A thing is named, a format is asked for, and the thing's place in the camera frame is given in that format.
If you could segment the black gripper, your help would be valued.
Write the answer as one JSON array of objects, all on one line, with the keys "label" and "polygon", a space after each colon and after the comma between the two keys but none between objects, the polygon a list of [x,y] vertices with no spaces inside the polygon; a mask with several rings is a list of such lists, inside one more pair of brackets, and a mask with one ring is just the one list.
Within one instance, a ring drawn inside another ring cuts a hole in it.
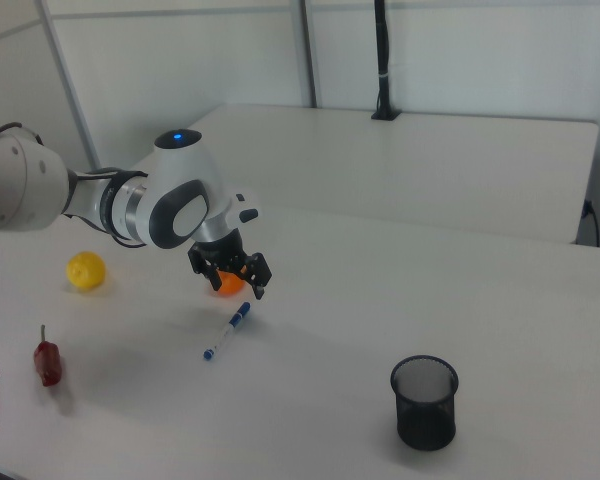
[{"label": "black gripper", "polygon": [[221,287],[218,269],[230,273],[239,273],[239,277],[248,283],[256,300],[261,300],[265,287],[272,278],[272,272],[260,252],[247,255],[243,250],[243,241],[238,229],[231,230],[219,240],[210,242],[196,241],[188,251],[191,267],[196,274],[203,275],[214,291]]}]

